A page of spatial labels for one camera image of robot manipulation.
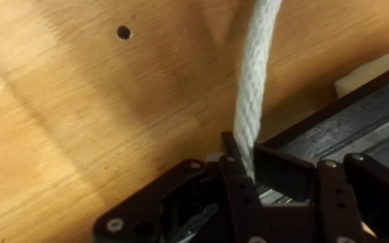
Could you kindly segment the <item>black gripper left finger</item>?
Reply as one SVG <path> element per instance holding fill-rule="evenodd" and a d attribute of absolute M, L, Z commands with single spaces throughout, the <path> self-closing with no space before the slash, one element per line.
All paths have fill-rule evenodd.
<path fill-rule="evenodd" d="M 271 243 L 234 135 L 214 161 L 186 159 L 99 216 L 94 243 Z"/>

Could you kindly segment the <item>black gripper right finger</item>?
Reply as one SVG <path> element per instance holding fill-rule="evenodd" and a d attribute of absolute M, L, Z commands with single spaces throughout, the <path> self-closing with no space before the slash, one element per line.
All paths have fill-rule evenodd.
<path fill-rule="evenodd" d="M 259 146 L 256 176 L 295 201 L 263 209 L 271 243 L 389 243 L 389 169 L 375 158 L 313 164 Z"/>

